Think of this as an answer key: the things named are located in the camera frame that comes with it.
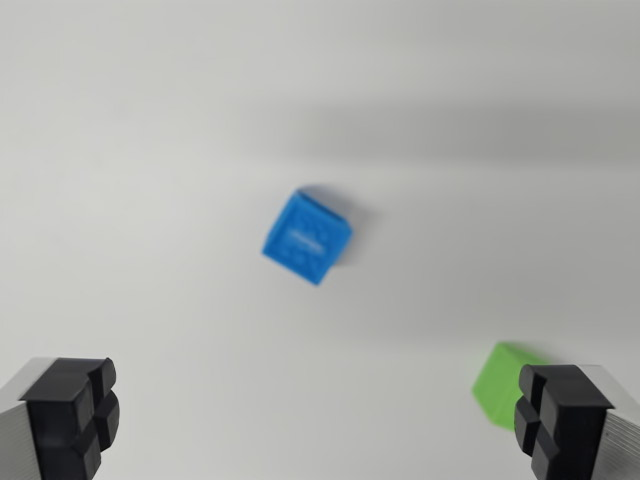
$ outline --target green cube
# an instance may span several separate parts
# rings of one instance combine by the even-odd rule
[[[498,343],[473,386],[473,395],[494,424],[514,430],[516,402],[522,396],[518,379],[524,365],[546,365],[540,357],[513,344]]]

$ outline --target green block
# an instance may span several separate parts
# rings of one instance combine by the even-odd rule
[[[518,379],[524,365],[546,365],[540,357],[513,344],[498,343],[473,386],[473,395],[494,424],[514,430],[516,402],[522,396]]]

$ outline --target black rubber pad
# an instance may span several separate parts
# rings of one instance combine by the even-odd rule
[[[516,439],[538,480],[590,480],[613,405],[575,365],[526,365],[520,389]]]
[[[120,419],[110,359],[57,359],[24,394],[43,480],[91,480]]]

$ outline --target white surface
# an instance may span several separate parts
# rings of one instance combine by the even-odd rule
[[[114,359],[101,480],[532,478],[495,341],[640,398],[639,12],[0,0],[0,378]],[[259,254],[301,185],[320,288]]]

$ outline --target blue block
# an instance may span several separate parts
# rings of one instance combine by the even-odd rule
[[[344,218],[298,191],[269,232],[262,253],[319,285],[350,237]]]

